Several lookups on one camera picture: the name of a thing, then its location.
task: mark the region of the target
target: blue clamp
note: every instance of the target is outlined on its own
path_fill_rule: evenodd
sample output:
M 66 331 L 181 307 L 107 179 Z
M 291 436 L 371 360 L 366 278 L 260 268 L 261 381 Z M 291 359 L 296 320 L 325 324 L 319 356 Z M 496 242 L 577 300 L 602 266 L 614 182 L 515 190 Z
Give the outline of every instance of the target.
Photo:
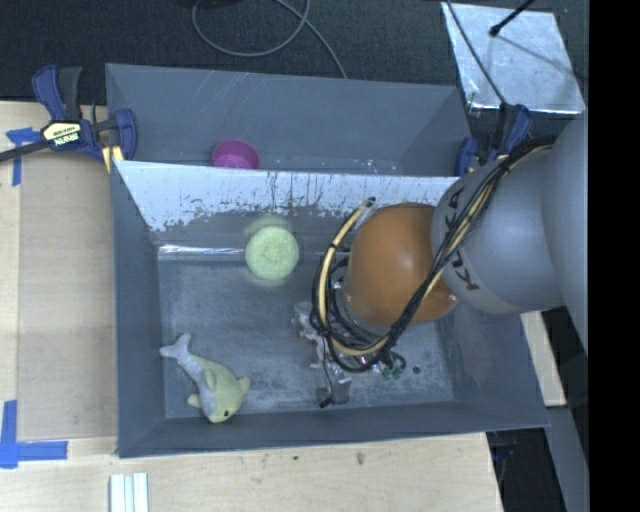
M 97 134 L 114 128 L 118 129 L 117 144 L 124 158 L 133 158 L 138 137 L 135 116 L 131 110 L 118 110 L 111 119 L 101 123 L 92 124 L 82 119 L 82 111 L 77 105 L 81 71 L 80 67 L 58 70 L 55 64 L 50 64 L 35 73 L 32 78 L 33 91 L 38 102 L 49 112 L 51 122 L 40 130 L 38 140 L 0 153 L 0 162 L 45 148 L 52 151 L 73 151 L 103 162 L 105 145 L 99 141 Z
M 527 134 L 532 120 L 531 111 L 524 105 L 500 105 L 500 119 L 493 137 L 484 144 L 476 139 L 465 137 L 458 149 L 454 167 L 455 176 L 464 176 L 469 172 L 471 159 L 476 157 L 480 165 L 493 162 L 500 154 L 508 154 L 520 144 Z
M 15 469 L 22 461 L 66 460 L 68 441 L 19 443 L 16 441 L 17 401 L 4 403 L 0 434 L 0 468 Z

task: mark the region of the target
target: wooden table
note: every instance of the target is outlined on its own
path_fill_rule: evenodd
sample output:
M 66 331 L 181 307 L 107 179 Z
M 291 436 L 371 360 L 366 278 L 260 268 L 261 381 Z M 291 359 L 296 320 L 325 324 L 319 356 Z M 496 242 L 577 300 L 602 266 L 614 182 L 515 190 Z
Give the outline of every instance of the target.
M 0 150 L 13 147 L 4 137 L 8 129 L 38 129 L 47 120 L 47 112 L 38 104 L 0 102 Z M 26 157 L 23 166 L 25 176 L 51 169 L 59 177 L 67 173 L 69 178 L 69 173 L 84 172 L 78 171 L 82 168 L 90 169 L 85 174 L 89 180 L 100 180 L 97 176 L 103 172 L 97 162 L 86 157 L 48 151 Z M 68 243 L 79 244 L 74 253 L 56 250 L 51 243 L 34 250 L 38 244 L 29 239 L 31 233 L 20 237 L 21 188 L 11 186 L 11 173 L 12 163 L 0 164 L 0 401 L 18 398 L 18 416 L 23 419 L 19 422 L 19 438 L 46 439 L 49 432 L 54 432 L 65 433 L 63 438 L 70 441 L 65 461 L 22 462 L 16 470 L 0 469 L 0 510 L 108 510 L 109 476 L 136 472 L 148 474 L 152 512 L 503 510 L 484 434 L 120 460 L 114 455 L 114 365 L 112 359 L 107 363 L 103 360 L 113 358 L 113 346 L 105 349 L 103 343 L 87 348 L 93 346 L 94 337 L 91 329 L 87 331 L 87 314 L 90 318 L 96 315 L 100 321 L 112 318 L 109 311 L 104 311 L 105 294 L 112 293 L 108 282 L 111 269 L 104 268 L 105 255 L 101 252 L 111 243 L 107 236 L 110 228 L 105 227 L 108 222 L 95 218 L 93 224 L 75 225 L 60 235 L 63 242 L 64 237 L 70 237 Z M 93 203 L 100 201 L 91 201 L 90 194 L 79 192 L 78 181 L 74 183 L 64 190 L 50 189 L 50 194 L 43 196 L 43 204 L 33 206 L 41 210 L 41 230 L 49 229 L 47 222 L 53 222 L 52 218 L 71 215 L 69 201 L 73 201 L 73 194 L 85 198 L 83 218 L 95 215 Z M 32 213 L 30 207 L 27 215 Z M 82 250 L 82 236 L 91 236 L 87 232 L 94 229 L 91 226 L 107 230 L 107 238 L 94 233 L 93 242 L 84 245 L 83 261 L 88 263 L 69 278 L 71 265 L 65 267 L 64 258 Z M 39 236 L 46 239 L 47 235 L 43 231 Z M 28 254 L 20 257 L 20 250 Z M 21 279 L 20 272 L 27 274 Z M 96 278 L 96 272 L 103 272 L 104 279 Z M 38 299 L 32 297 L 42 295 L 38 287 L 51 287 L 52 281 L 56 285 L 55 304 L 47 306 L 53 308 L 47 310 L 49 315 L 39 318 L 34 307 Z M 66 317 L 54 318 L 55 308 L 66 311 Z M 544 344 L 539 315 L 524 319 L 530 342 L 541 342 L 532 353 L 546 402 L 561 405 L 564 396 L 553 358 Z M 101 328 L 112 328 L 112 324 Z M 87 340 L 87 332 L 92 339 Z M 96 351 L 105 350 L 96 355 Z M 89 371 L 78 370 L 87 365 Z M 96 372 L 107 373 L 96 379 Z M 96 397 L 100 407 L 95 407 Z

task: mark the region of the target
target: yellow cable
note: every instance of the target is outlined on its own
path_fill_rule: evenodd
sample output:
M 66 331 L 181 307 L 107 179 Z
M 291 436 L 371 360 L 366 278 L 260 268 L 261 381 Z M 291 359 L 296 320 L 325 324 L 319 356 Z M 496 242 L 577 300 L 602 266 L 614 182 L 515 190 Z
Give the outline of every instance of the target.
M 520 164 L 523 160 L 525 160 L 526 158 L 531 156 L 533 153 L 536 153 L 536 152 L 538 152 L 538 151 L 540 151 L 542 149 L 548 149 L 549 147 L 551 147 L 550 144 L 549 145 L 544 145 L 544 146 L 538 146 L 538 147 L 532 149 L 531 151 L 529 151 L 528 153 L 524 154 L 520 159 L 516 160 L 515 162 L 513 162 L 511 164 L 511 166 L 506 168 L 505 175 L 509 174 L 518 164 Z M 486 205 L 487 201 L 491 197 L 491 194 L 493 192 L 493 188 L 494 188 L 494 186 L 493 186 L 492 183 L 487 183 L 487 184 L 485 184 L 483 186 L 483 190 L 480 192 L 480 195 L 478 197 L 476 197 L 476 199 L 473 201 L 473 204 L 470 205 L 469 213 L 467 215 L 465 215 L 465 217 L 463 219 L 460 220 L 460 223 L 456 227 L 456 230 L 454 232 L 454 237 L 455 238 L 448 245 L 448 250 L 446 251 L 447 255 L 452 254 L 454 251 L 458 250 L 459 244 L 462 242 L 462 240 L 464 239 L 465 235 L 469 232 L 469 229 L 471 228 L 471 219 L 476 215 L 476 213 L 479 210 L 481 210 Z M 347 219 L 347 221 L 343 224 L 342 228 L 338 231 L 336 236 L 333 238 L 333 240 L 331 242 L 331 245 L 329 246 L 329 249 L 327 249 L 327 252 L 325 253 L 324 260 L 322 262 L 322 267 L 321 267 L 321 270 L 320 270 L 319 280 L 318 280 L 318 284 L 319 284 L 319 286 L 318 286 L 318 316 L 319 316 L 320 322 L 323 325 L 323 327 L 327 327 L 326 283 L 327 283 L 327 280 L 329 278 L 329 268 L 331 267 L 331 261 L 333 260 L 333 256 L 335 255 L 336 250 L 337 250 L 338 246 L 340 245 L 340 243 L 342 243 L 342 240 L 344 239 L 344 237 L 353 228 L 355 223 L 362 216 L 362 214 L 364 213 L 365 209 L 369 205 L 370 205 L 369 201 L 363 203 Z M 420 299 L 421 303 L 429 295 L 429 293 L 431 293 L 431 291 L 433 290 L 434 286 L 438 282 L 438 279 L 440 279 L 440 276 L 442 275 L 442 272 L 444 271 L 445 268 L 446 268 L 446 266 L 441 268 L 433 276 L 433 278 L 431 279 L 431 282 L 429 283 L 429 286 L 427 287 L 427 289 L 425 290 L 424 294 L 422 295 L 422 298 Z M 372 352 L 376 352 L 378 350 L 381 350 L 385 346 L 385 344 L 387 343 L 388 340 L 389 340 L 389 334 L 386 334 L 382 338 L 380 338 L 377 342 L 375 342 L 372 345 L 369 345 L 368 347 L 365 347 L 365 348 L 362 348 L 362 349 L 355 349 L 355 348 L 351 348 L 351 347 L 347 347 L 347 346 L 343 345 L 342 343 L 340 343 L 340 341 L 336 340 L 332 336 L 328 337 L 328 341 L 331 344 L 333 344 L 333 346 L 335 348 L 337 348 L 343 354 L 346 354 L 346 355 L 349 355 L 349 356 L 364 356 L 364 355 L 370 354 Z

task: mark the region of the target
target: plush toy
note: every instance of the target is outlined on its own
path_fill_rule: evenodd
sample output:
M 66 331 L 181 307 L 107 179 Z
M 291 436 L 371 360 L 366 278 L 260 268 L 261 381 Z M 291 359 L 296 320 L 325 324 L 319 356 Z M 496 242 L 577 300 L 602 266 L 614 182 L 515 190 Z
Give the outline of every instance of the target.
M 237 379 L 226 366 L 194 356 L 189 352 L 190 341 L 191 334 L 186 332 L 173 345 L 162 347 L 160 355 L 175 359 L 198 386 L 199 394 L 189 396 L 189 405 L 202 409 L 211 423 L 222 423 L 240 409 L 251 380 Z

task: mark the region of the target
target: bin floor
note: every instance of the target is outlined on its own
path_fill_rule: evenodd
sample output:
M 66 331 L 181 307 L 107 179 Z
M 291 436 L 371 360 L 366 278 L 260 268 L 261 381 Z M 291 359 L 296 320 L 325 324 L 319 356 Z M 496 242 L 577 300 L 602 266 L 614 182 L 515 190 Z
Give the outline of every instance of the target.
M 303 254 L 286 282 L 265 287 L 242 261 L 159 261 L 163 344 L 191 332 L 190 350 L 229 367 L 252 385 L 238 414 L 317 410 L 323 369 L 315 348 L 293 326 L 294 306 L 311 298 L 319 256 Z M 397 346 L 407 360 L 399 379 L 380 372 L 352 375 L 350 399 L 337 407 L 450 401 L 451 379 L 434 324 L 410 327 Z M 174 360 L 163 359 L 167 418 L 201 415 L 186 403 L 195 384 Z

